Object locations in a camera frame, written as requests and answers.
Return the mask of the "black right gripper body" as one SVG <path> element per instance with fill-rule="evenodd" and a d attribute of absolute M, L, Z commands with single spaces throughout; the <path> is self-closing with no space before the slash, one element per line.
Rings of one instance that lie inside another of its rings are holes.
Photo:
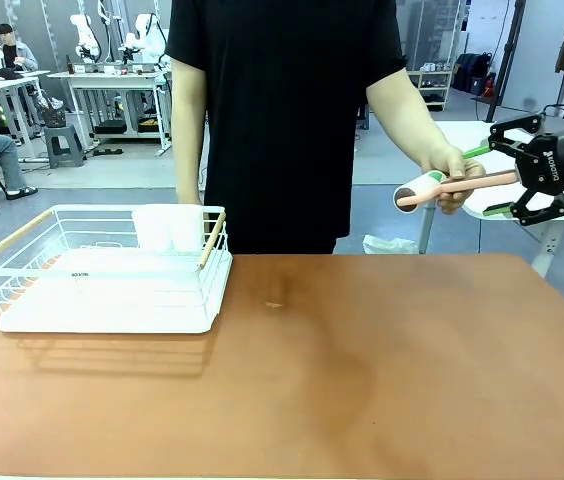
<path fill-rule="evenodd" d="M 526 189 L 552 196 L 564 192 L 564 132 L 534 137 L 517 149 L 516 170 Z"/>

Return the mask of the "person's left hand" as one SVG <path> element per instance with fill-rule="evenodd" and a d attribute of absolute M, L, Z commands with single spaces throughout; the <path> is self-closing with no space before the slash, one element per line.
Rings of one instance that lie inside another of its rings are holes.
<path fill-rule="evenodd" d="M 486 173 L 478 161 L 465 159 L 458 148 L 446 141 L 425 147 L 423 152 L 418 154 L 415 162 L 423 171 L 439 170 L 453 180 L 479 177 Z M 443 193 L 437 197 L 437 206 L 447 215 L 454 214 L 471 194 L 471 191 Z"/>

